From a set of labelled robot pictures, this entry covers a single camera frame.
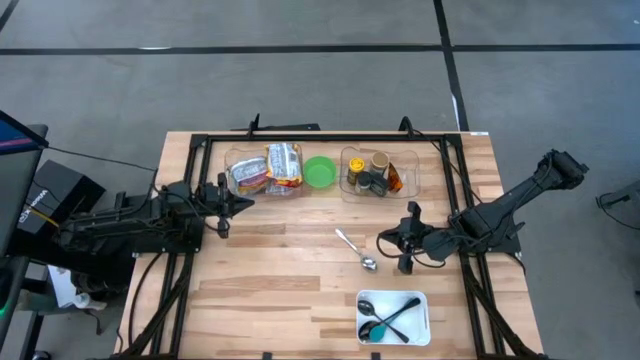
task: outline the silver spoon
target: silver spoon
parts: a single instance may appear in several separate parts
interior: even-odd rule
[[[342,229],[337,228],[336,234],[340,239],[344,240],[344,242],[346,242],[347,245],[349,245],[349,247],[358,254],[358,256],[360,256],[360,264],[365,270],[369,272],[376,272],[376,270],[378,270],[378,264],[376,264],[376,261],[373,258],[362,254],[360,250],[358,250],[358,247],[353,245]]]

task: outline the green bowl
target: green bowl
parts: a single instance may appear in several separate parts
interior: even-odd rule
[[[304,181],[314,188],[325,188],[336,179],[336,164],[326,156],[314,156],[304,163]]]

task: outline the metal spoon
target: metal spoon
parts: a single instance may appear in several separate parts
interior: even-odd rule
[[[402,340],[405,344],[409,342],[409,338],[407,337],[407,335],[405,335],[402,332],[396,330],[396,328],[391,326],[387,321],[382,320],[380,318],[380,316],[378,316],[378,314],[376,314],[375,307],[369,301],[367,301],[367,300],[358,301],[358,311],[360,311],[363,315],[366,315],[366,316],[375,316],[378,320],[380,320],[380,322],[382,324],[384,324],[387,327],[389,327],[389,329],[391,329],[391,331],[393,331],[400,338],[400,340]]]
[[[358,254],[358,256],[360,256],[360,264],[365,270],[369,272],[376,272],[376,270],[378,270],[378,264],[376,264],[376,261],[373,258],[362,254],[360,250],[358,250],[358,247],[353,245],[342,229],[337,228],[336,234],[340,239],[344,240],[344,242],[346,242],[347,245],[349,245],[349,247]]]

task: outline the clear container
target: clear container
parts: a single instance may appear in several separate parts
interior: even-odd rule
[[[342,150],[340,155],[340,189],[342,190],[342,200],[353,203],[367,204],[402,204],[406,203],[406,199],[416,197],[420,193],[420,160],[418,154],[411,150],[402,152],[388,152],[389,162],[393,164],[402,181],[402,189],[398,192],[387,192],[384,197],[378,197],[371,191],[358,193],[354,185],[347,181],[349,172],[349,161],[354,157],[364,159],[366,162],[365,171],[369,171],[371,165],[371,157],[380,150],[377,149],[356,149],[348,146]]]
[[[298,155],[300,160],[300,170],[302,171],[304,160],[302,158],[301,148],[300,148],[300,151],[298,152]],[[291,188],[291,191],[287,192],[285,195],[267,193],[266,188],[259,190],[255,194],[246,194],[246,195],[238,194],[238,191],[237,191],[238,184],[236,183],[233,176],[231,176],[231,172],[230,172],[231,167],[241,161],[253,159],[259,156],[262,156],[262,157],[267,156],[267,149],[264,146],[260,148],[249,149],[249,150],[246,150],[246,149],[240,150],[240,149],[232,148],[224,154],[225,174],[227,175],[229,190],[231,191],[232,194],[241,196],[244,198],[248,198],[248,199],[253,199],[256,202],[287,200],[287,199],[296,198],[302,195],[302,187],[304,186],[304,182],[296,188]]]

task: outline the jar lid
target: jar lid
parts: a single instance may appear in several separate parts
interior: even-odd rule
[[[389,165],[389,155],[383,153],[382,151],[378,151],[371,157],[371,163],[373,164],[373,166],[379,169],[385,168],[387,167],[387,165]]]
[[[358,185],[360,186],[369,186],[371,185],[371,174],[369,174],[366,171],[361,172],[360,174],[358,174]]]
[[[355,172],[364,170],[364,160],[362,160],[361,158],[351,159],[351,161],[349,161],[349,169]]]

